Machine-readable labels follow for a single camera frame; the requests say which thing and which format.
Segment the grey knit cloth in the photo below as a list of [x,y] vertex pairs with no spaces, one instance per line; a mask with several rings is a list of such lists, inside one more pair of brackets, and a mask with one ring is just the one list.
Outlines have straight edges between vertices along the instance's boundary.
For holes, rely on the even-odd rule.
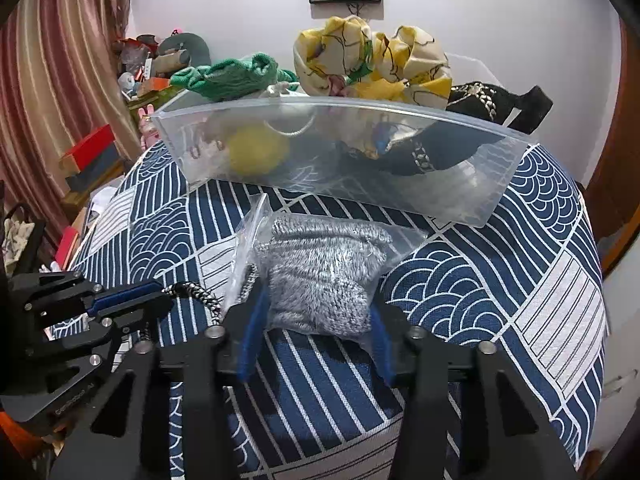
[[256,195],[236,230],[222,310],[262,283],[268,327],[363,340],[382,277],[426,239],[404,226],[275,211],[268,195]]

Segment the yellow fuzzy ball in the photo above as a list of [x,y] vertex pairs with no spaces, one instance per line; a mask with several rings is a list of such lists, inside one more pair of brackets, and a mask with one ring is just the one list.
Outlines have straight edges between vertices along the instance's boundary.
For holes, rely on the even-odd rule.
[[269,174],[290,154],[288,137],[265,126],[236,129],[228,136],[226,145],[230,169],[243,177]]

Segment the black embroidered pouch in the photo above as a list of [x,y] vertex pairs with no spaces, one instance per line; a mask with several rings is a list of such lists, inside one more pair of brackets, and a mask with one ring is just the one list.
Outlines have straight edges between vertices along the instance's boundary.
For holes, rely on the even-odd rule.
[[[531,134],[552,106],[552,99],[538,86],[514,94],[495,84],[471,81],[451,89],[446,110]],[[381,122],[366,133],[366,139],[363,148],[341,142],[340,149],[361,168],[408,177],[449,169],[469,159],[480,146],[495,144],[502,137],[438,120],[422,129]]]

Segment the green knitted glove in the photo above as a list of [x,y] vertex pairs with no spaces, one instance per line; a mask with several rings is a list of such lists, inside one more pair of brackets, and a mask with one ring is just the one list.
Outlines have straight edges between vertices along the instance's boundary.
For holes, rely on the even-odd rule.
[[182,68],[171,75],[170,84],[212,102],[238,100],[262,94],[269,88],[299,89],[296,73],[284,70],[274,58],[262,52]]

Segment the yellow floral scrunchie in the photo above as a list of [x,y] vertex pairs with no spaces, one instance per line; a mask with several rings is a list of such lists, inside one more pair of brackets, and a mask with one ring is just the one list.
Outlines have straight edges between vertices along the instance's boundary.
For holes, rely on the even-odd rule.
[[310,96],[446,107],[452,87],[449,60],[437,40],[419,27],[375,32],[359,16],[329,18],[301,32],[294,66]]

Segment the blue white patterned tablecloth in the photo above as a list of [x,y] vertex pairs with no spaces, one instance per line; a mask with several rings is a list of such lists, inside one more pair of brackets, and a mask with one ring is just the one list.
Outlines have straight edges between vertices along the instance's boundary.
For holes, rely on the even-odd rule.
[[[221,294],[235,230],[257,193],[221,180],[189,188],[167,148],[154,146],[119,185],[72,268],[105,287],[156,278]],[[269,198],[296,214],[423,230],[426,243],[385,279],[387,300],[446,341],[500,347],[570,461],[582,462],[602,394],[608,320],[584,199],[544,148],[525,152],[480,229],[280,188]],[[229,389],[224,403],[245,479],[381,479],[404,397],[356,344],[274,330],[250,381]]]

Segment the red box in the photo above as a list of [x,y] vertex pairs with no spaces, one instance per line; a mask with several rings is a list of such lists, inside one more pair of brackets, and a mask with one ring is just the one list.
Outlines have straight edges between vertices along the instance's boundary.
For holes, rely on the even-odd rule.
[[85,136],[58,161],[65,177],[85,170],[115,140],[112,127],[104,125]]

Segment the pink rabbit toy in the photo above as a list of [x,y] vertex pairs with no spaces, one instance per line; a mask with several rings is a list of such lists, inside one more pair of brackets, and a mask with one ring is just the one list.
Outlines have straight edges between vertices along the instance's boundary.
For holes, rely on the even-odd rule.
[[140,145],[142,151],[146,151],[160,140],[160,134],[157,128],[152,123],[151,115],[154,113],[154,106],[149,104],[138,108],[139,123],[138,129],[140,131]]

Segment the clear plastic storage bin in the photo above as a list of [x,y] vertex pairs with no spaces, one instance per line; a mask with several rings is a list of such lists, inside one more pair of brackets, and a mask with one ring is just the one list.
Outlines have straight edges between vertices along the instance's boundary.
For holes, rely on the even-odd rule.
[[[363,148],[368,143],[366,133],[381,122],[422,129],[438,120],[495,133],[502,139],[480,146],[469,159],[449,169],[408,177],[361,168],[340,149],[341,142]],[[226,102],[212,102],[184,90],[157,110],[152,122],[191,184],[220,179],[265,185],[468,226],[484,226],[529,146],[524,134],[446,110],[307,96],[301,88],[269,88]],[[265,126],[290,140],[288,158],[269,174],[243,177],[230,169],[226,141],[236,129],[247,126]]]

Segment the striped red curtain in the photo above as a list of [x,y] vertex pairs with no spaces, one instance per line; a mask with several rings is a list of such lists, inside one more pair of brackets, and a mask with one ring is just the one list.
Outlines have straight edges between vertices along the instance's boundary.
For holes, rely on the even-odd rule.
[[113,51],[130,0],[18,0],[1,26],[1,179],[9,205],[26,203],[58,240],[68,191],[58,161],[96,128],[140,154]]

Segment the grey green plush toy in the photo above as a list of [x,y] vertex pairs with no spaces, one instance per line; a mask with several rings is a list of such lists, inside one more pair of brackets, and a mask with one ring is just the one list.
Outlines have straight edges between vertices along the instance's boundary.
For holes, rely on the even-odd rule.
[[192,32],[180,32],[165,38],[152,61],[153,76],[168,76],[189,66],[209,65],[209,48],[203,38]]

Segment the brown wooden door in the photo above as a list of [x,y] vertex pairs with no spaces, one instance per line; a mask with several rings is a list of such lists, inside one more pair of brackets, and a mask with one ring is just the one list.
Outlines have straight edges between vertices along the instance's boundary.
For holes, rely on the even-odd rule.
[[620,80],[611,127],[586,188],[603,275],[611,274],[639,236],[639,39],[620,25]]

